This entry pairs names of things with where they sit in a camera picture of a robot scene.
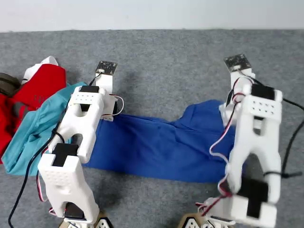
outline red and white wire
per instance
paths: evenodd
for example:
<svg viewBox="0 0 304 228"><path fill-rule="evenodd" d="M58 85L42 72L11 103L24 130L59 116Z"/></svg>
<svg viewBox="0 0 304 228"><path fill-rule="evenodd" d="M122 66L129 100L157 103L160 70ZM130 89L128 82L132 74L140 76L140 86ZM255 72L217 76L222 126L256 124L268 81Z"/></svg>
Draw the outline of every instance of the red and white wire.
<svg viewBox="0 0 304 228"><path fill-rule="evenodd" d="M231 100L232 100L232 102L233 102L234 104L241 102L241 101L237 101L237 98L238 98L239 96L245 97L245 94L243 94L243 93L236 93L236 94L234 94L234 95L232 96L232 98L231 98Z"/></svg>
<svg viewBox="0 0 304 228"><path fill-rule="evenodd" d="M121 99L121 101L123 103L122 108L121 108L121 110L118 113L115 113L115 114L103 114L102 116L105 116L105 115L109 115L109 116L119 115L123 111L123 109L124 109L124 99L121 96L118 96L118 95L115 95L115 94L110 94L110 96L114 96L116 98Z"/></svg>
<svg viewBox="0 0 304 228"><path fill-rule="evenodd" d="M195 205L198 207L198 213L201 212L201 211L203 211L204 208L207 207L207 205L204 204L204 203L198 203L198 202L196 202Z"/></svg>
<svg viewBox="0 0 304 228"><path fill-rule="evenodd" d="M41 190L41 183L40 183L40 175L39 175L39 171L37 171L37 175L36 175L36 184L37 184L37 190L38 190L38 196L39 196L39 200L41 202L46 202L48 201L48 199L44 199L43 198L43 193L42 193L42 190Z"/></svg>
<svg viewBox="0 0 304 228"><path fill-rule="evenodd" d="M225 180L226 180L226 178L227 178L227 176L228 176L229 161L228 161L228 159L226 158L225 155L223 155L223 154L221 154L221 153L218 153L218 152L213 152L212 149L213 149L217 144L219 144L220 141L222 141L223 138L226 136L226 134L227 134L229 128L231 127L231 123L232 123L232 116L230 117L230 119L229 119L229 121L228 121L228 123L227 123L227 125L226 125L226 128L225 128L223 134L222 134L222 135L220 136L220 138L219 138L215 143L213 143L213 144L210 146L210 148L209 148L209 153L210 153L212 156L220 157L220 158L222 158L222 159L225 161L225 163L226 163L225 176L218 182L218 191L221 193L221 195L226 195L226 194L227 194L227 192L224 191L224 190L221 188L221 184L222 184L223 182L225 182Z"/></svg>
<svg viewBox="0 0 304 228"><path fill-rule="evenodd" d="M49 212L49 214L56 216L56 213L55 213L55 211L54 211L53 208L50 208L50 209L48 210L48 212Z"/></svg>

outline white wall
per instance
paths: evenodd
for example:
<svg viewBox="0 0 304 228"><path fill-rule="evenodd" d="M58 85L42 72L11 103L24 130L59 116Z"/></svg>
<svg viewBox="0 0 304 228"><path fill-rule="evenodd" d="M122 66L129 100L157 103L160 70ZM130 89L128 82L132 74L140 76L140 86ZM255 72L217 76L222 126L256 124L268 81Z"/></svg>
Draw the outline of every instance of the white wall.
<svg viewBox="0 0 304 228"><path fill-rule="evenodd" d="M303 29L302 0L3 0L0 32Z"/></svg>

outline wire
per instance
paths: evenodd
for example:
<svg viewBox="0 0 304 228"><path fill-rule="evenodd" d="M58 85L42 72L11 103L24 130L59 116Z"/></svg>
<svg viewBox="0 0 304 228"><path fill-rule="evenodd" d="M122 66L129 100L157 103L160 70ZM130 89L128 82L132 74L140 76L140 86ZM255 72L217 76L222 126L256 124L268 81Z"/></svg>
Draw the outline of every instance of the wire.
<svg viewBox="0 0 304 228"><path fill-rule="evenodd" d="M49 214L56 216L56 213L54 212L54 209L53 209L53 208L50 208L50 209L48 210L48 212L49 212Z"/></svg>
<svg viewBox="0 0 304 228"><path fill-rule="evenodd" d="M52 130L52 133L58 135L59 138L61 139L62 143L65 143L65 139L62 137L61 134L59 134L57 131L55 131L55 129Z"/></svg>
<svg viewBox="0 0 304 228"><path fill-rule="evenodd" d="M59 125L60 125L60 121L56 124L56 126L54 128L55 131L58 129ZM27 169L26 169L26 172L25 172L25 176L24 176L24 181L22 183L20 192L19 192L19 194L17 196L17 199L16 199L16 202L15 202L15 204L13 206L13 209L11 210L11 212L9 214L8 223L9 223L9 227L11 227L11 228L14 228L14 226L11 223L11 218L12 218L12 216L13 216L13 214L14 214L14 212L15 212L18 204L19 204L19 200L20 200L20 198L22 196L22 193L23 193L23 191L25 189L25 186L27 184L28 177L29 177L30 167L31 167L32 163L34 162L34 160L45 150L45 148L48 146L48 144L52 141L52 139L54 138L54 136L55 136L55 134L54 134L54 132L52 130L51 137L46 141L46 143L42 147L40 147L40 149L29 160L29 163L28 163L28 166L27 166Z"/></svg>
<svg viewBox="0 0 304 228"><path fill-rule="evenodd" d="M73 227L76 227L78 228L78 226L76 226L75 224L71 223L71 222L68 222L69 224L71 224Z"/></svg>
<svg viewBox="0 0 304 228"><path fill-rule="evenodd" d="M238 77L238 78L235 80L235 82L233 83L233 86L232 86L232 91L234 91L234 88L235 88L236 84L238 83L239 79L241 79L241 78L246 78L246 79L248 79L248 80L250 81L251 84L253 84L253 82L252 82L252 81L253 81L253 80L252 80L252 77L245 75L243 72L241 72L240 74L241 74L242 76L241 76L241 77Z"/></svg>
<svg viewBox="0 0 304 228"><path fill-rule="evenodd" d="M92 84L94 83L94 81L103 73L103 72L100 72L96 77L94 77L92 79L92 81L89 83L89 86L92 86Z"/></svg>
<svg viewBox="0 0 304 228"><path fill-rule="evenodd" d="M244 76L247 76L247 77L250 77L255 83L259 84L259 85L262 85L264 86L263 83L261 83L259 80L251 77L251 76L248 76L248 75L245 75L242 71L238 70L240 74L244 75ZM291 105L294 105L298 108L300 108L302 111L304 111L304 107L296 102L293 102L293 101L290 101L286 98L283 98L283 101L285 101L286 103L289 103ZM287 145L287 148L286 148L286 152L285 152L285 155L284 155L284 158L283 158L283 163L282 163L282 172L279 173L279 172L275 172L275 171L268 171L268 172L265 172L264 173L264 176L268 175L268 174L279 174L282 176L282 178L290 178L290 177L296 177L296 176L302 176L303 172L301 171L298 171L298 172L293 172L293 173L286 173L286 166L287 166L287 162L288 162L288 158L289 158L289 155L290 155L290 150L291 150L291 147L292 147L292 144L296 138L296 136L298 135L299 131L302 129L302 127L304 126L304 119L301 121L301 123L298 125L298 127L296 128L296 130L294 131L294 133L292 134L289 142L288 142L288 145Z"/></svg>
<svg viewBox="0 0 304 228"><path fill-rule="evenodd" d="M242 96L246 96L245 94L243 93L236 93L232 96L232 102L235 102L236 101L236 98L239 96L239 95L242 95Z"/></svg>
<svg viewBox="0 0 304 228"><path fill-rule="evenodd" d="M116 98L121 99L121 101L123 103L122 108L121 108L121 110L118 113L115 113L115 114L103 114L102 116L105 116L105 115L109 115L109 116L119 115L123 111L123 109L124 109L124 99L121 96L118 96L118 95L115 95L115 94L110 94L110 96L114 96Z"/></svg>
<svg viewBox="0 0 304 228"><path fill-rule="evenodd" d="M196 202L195 205L198 207L198 213L201 212L202 210L204 210L204 208L207 207L207 205L204 204L204 203L198 203L198 202Z"/></svg>
<svg viewBox="0 0 304 228"><path fill-rule="evenodd" d="M206 208L206 210L202 213L202 217L205 216L210 210L211 208L213 208L222 198L225 198L226 196L219 196L216 198L216 200Z"/></svg>
<svg viewBox="0 0 304 228"><path fill-rule="evenodd" d="M40 184L39 171L37 171L37 174L36 174L36 185L37 185L37 191L38 191L39 200L41 202L48 201L48 199L44 199L43 198L43 194L42 194L42 190L41 190L41 184Z"/></svg>
<svg viewBox="0 0 304 228"><path fill-rule="evenodd" d="M222 141L222 139L225 137L225 135L227 134L229 128L231 127L231 124L232 124L232 117L234 115L234 112L235 112L235 109L236 109L236 106L239 102L237 102L234 106L233 106L233 110L232 110L232 113L231 113L231 116L228 120L228 123L224 129L224 132L223 134L220 136L220 138L215 142L213 143L210 148L209 148L209 153L210 155L212 156L217 156L217 157L220 157L222 158L225 163L226 163L226 168L225 168L225 176L218 182L218 191L220 192L221 195L223 196L226 196L226 195L230 195L229 192L225 191L224 189L221 188L221 184L225 182L225 180L227 179L227 176L228 176L228 166L229 166L229 161L228 159L226 158L225 155L221 154L221 153L218 153L218 152L213 152L212 149L217 145L219 144L220 141Z"/></svg>
<svg viewBox="0 0 304 228"><path fill-rule="evenodd" d="M213 228L215 228L215 226L209 220L207 220L207 222L210 223Z"/></svg>

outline wooden base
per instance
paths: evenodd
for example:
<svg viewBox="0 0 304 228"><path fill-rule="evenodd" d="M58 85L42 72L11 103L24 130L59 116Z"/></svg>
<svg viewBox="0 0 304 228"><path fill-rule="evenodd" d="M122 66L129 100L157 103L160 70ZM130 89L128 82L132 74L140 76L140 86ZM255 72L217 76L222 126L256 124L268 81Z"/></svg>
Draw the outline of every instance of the wooden base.
<svg viewBox="0 0 304 228"><path fill-rule="evenodd" d="M209 225L209 223L204 218L202 218L199 213L192 213L192 214L185 214L181 218L180 223L177 226L177 228L188 228L188 226L186 227L186 224L190 218L195 219L195 222L197 223L199 228L202 227L202 225L204 225L204 224Z"/></svg>

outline teal cloth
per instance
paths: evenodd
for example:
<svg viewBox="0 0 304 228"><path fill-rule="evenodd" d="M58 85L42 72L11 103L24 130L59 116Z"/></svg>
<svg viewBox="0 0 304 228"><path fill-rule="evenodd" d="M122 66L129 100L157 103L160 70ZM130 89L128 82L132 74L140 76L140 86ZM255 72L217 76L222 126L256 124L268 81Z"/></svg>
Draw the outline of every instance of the teal cloth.
<svg viewBox="0 0 304 228"><path fill-rule="evenodd" d="M38 110L26 114L2 157L8 174L24 175L31 157L51 136L51 131L60 120L74 89L83 85L85 83L80 82L59 90ZM36 175L39 160L33 162L30 175Z"/></svg>

